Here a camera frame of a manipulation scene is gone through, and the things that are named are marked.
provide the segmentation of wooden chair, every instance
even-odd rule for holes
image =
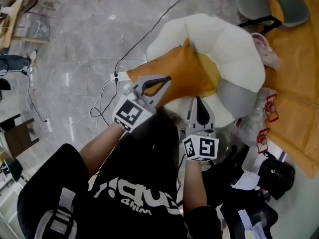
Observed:
[[[31,141],[27,125],[34,122],[29,119],[20,125],[15,125],[14,120],[20,117],[17,114],[0,123],[0,142],[2,147],[11,154],[12,158],[16,158],[25,150],[39,142],[39,138]]]

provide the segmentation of electrical outlet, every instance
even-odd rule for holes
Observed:
[[[130,78],[126,72],[120,72],[117,74],[117,77],[115,77],[114,74],[110,74],[111,82],[115,82],[116,78],[118,78],[118,82],[130,81]]]

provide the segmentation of orange fabric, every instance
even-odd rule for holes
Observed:
[[[132,82],[140,76],[162,74],[171,77],[171,84],[161,99],[158,107],[182,97],[210,96],[216,88],[208,74],[200,66],[194,54],[189,38],[182,47],[172,49],[153,61],[127,71]],[[149,88],[146,93],[152,94],[158,86]]]
[[[283,20],[277,0],[268,0]],[[319,0],[304,0],[311,18],[303,25],[266,34],[282,60],[278,71],[266,69],[265,86],[278,91],[279,120],[268,123],[269,138],[315,178],[319,171]]]

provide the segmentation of wooden table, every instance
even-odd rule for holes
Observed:
[[[53,0],[39,0],[42,2],[57,2]],[[43,44],[49,44],[49,41],[36,39],[36,38],[27,38],[22,36],[16,36],[14,35],[15,29],[17,26],[18,19],[20,15],[22,14],[21,8],[24,0],[16,0],[15,3],[11,6],[12,10],[7,15],[9,18],[9,24],[7,26],[6,33],[0,38],[0,50],[4,48],[8,48],[11,44],[12,40],[19,40],[19,41],[27,41],[27,42],[36,42],[36,43],[43,43]]]

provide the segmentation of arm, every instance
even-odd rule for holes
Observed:
[[[198,161],[186,161],[186,173],[183,192],[183,209],[187,214],[197,207],[207,206],[207,196]]]
[[[89,177],[99,170],[123,133],[124,129],[112,124],[81,149],[80,155],[88,169]]]

